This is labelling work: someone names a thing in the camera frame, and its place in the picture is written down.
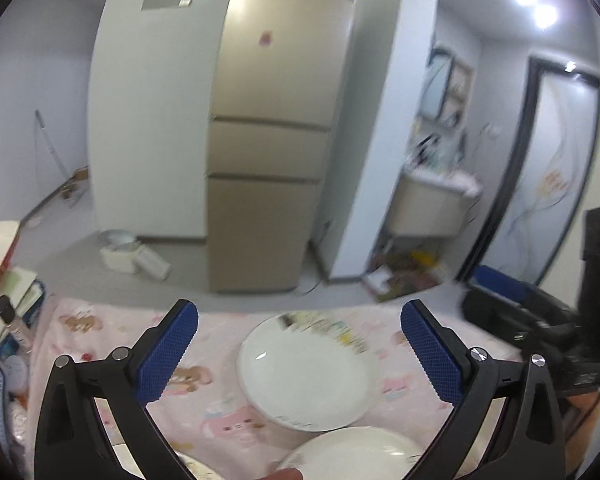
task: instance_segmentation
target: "refrigerator drawer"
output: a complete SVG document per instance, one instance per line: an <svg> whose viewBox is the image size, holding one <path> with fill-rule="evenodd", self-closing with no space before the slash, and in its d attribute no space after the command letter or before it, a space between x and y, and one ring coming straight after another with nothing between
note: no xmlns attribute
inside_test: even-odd
<svg viewBox="0 0 600 480"><path fill-rule="evenodd" d="M208 270L216 292L298 286L317 186L208 179Z"/></svg>
<svg viewBox="0 0 600 480"><path fill-rule="evenodd" d="M208 174L320 180L328 140L313 130L211 121Z"/></svg>

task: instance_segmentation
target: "toiletries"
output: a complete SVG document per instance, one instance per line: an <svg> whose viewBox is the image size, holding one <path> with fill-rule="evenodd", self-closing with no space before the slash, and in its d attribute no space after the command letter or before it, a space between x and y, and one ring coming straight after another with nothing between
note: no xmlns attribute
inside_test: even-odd
<svg viewBox="0 0 600 480"><path fill-rule="evenodd" d="M16 316L11 300L8 296L0 296L0 318L7 326L7 332L13 335L20 349L29 354L33 350L33 334L26 323Z"/></svg>

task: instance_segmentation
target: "white plate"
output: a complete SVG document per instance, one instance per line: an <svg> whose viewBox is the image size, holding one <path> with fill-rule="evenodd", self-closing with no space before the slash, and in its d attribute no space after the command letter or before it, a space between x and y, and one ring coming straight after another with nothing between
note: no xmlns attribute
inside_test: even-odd
<svg viewBox="0 0 600 480"><path fill-rule="evenodd" d="M138 478L144 478L142 471L140 471L138 464L134 460L134 457L131 455L131 452L126 444L116 444L113 446L113 451L116 453L118 461L123 469L129 471L131 474L136 475ZM204 465L202 462L198 462L190 456L183 455L177 451L176 454L178 455L179 459L182 460L184 465L187 466L187 469L189 469L189 471L193 473L193 476L195 476L198 480L224 480L218 473Z"/></svg>
<svg viewBox="0 0 600 480"><path fill-rule="evenodd" d="M267 319L242 342L240 386L268 419L294 430L348 426L379 391L378 358L343 321L320 312Z"/></svg>
<svg viewBox="0 0 600 480"><path fill-rule="evenodd" d="M344 428L302 444L278 469L295 467L304 480L402 480L424 450L381 428Z"/></svg>

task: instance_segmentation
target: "refrigerator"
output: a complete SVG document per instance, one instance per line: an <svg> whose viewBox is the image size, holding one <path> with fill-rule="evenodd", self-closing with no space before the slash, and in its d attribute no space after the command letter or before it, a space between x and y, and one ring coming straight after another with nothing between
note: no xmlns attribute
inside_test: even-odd
<svg viewBox="0 0 600 480"><path fill-rule="evenodd" d="M355 1L229 1L209 124L211 290L298 285Z"/></svg>

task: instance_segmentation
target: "pink tablecloth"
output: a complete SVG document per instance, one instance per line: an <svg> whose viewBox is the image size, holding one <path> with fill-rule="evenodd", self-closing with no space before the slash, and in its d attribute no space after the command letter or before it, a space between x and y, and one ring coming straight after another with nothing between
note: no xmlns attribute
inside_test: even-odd
<svg viewBox="0 0 600 480"><path fill-rule="evenodd" d="M27 458L32 465L34 431L46 380L55 358L76 362L105 358L117 346L133 346L164 312L50 298L45 306L32 361ZM451 405L441 402L413 350L400 332L398 306L365 306L325 311L362 335L379 359L382 393L355 425L379 426L404 434L423 448L442 427ZM216 469L229 480L264 476L314 434L285 430L250 407L238 387L235 359L244 337L270 314L201 314L198 333L157 402L148 405L174 449ZM487 349L494 358L515 358L516 349L457 319L439 318L464 343ZM100 403L107 433L122 437L110 411Z"/></svg>

